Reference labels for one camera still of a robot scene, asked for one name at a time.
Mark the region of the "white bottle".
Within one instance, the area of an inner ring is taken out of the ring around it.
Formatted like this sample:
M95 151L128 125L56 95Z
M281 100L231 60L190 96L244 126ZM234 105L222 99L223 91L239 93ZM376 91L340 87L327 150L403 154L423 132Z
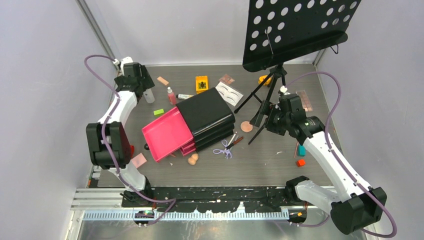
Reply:
M155 101L155 97L151 88L148 88L143 92L143 97L148 104L152 104Z

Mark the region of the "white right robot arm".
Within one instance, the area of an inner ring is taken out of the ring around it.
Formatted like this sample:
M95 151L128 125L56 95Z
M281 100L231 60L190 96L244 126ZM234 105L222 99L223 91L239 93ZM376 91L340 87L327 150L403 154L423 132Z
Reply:
M320 208L345 235L381 220L387 194L358 175L335 146L323 122L307 116L297 94L281 95L278 103L263 100L251 124L257 126L262 118L264 129L295 138L315 158L335 189L330 191L301 175L286 182L288 203L308 202Z

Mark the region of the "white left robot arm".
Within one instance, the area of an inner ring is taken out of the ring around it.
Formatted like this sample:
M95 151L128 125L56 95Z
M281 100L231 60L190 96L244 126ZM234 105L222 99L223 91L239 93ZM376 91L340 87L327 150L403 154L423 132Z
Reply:
M129 201L148 207L153 202L149 180L132 162L133 152L125 124L143 93L154 87L146 67L138 62L118 61L121 74L114 81L113 100L106 113L86 126L90 160L94 166L113 173L125 186L123 196Z

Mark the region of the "black drawer organizer cabinet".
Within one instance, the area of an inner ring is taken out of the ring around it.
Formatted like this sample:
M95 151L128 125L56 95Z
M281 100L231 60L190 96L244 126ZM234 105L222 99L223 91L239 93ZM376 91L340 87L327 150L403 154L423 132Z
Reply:
M234 113L215 87L177 103L176 107L193 136L197 152L234 134Z

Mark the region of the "small makeup tube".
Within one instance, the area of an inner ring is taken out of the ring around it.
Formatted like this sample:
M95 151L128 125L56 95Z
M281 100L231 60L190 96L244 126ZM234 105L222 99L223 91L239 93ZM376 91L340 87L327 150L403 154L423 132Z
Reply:
M179 100L187 100L189 98L193 97L193 95L190 94L177 94L176 98Z

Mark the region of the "pink top drawer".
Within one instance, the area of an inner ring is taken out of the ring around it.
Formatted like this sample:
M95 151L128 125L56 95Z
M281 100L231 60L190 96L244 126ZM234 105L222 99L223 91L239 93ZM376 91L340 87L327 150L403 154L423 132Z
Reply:
M177 107L155 119L141 131L156 162L160 162L194 139Z

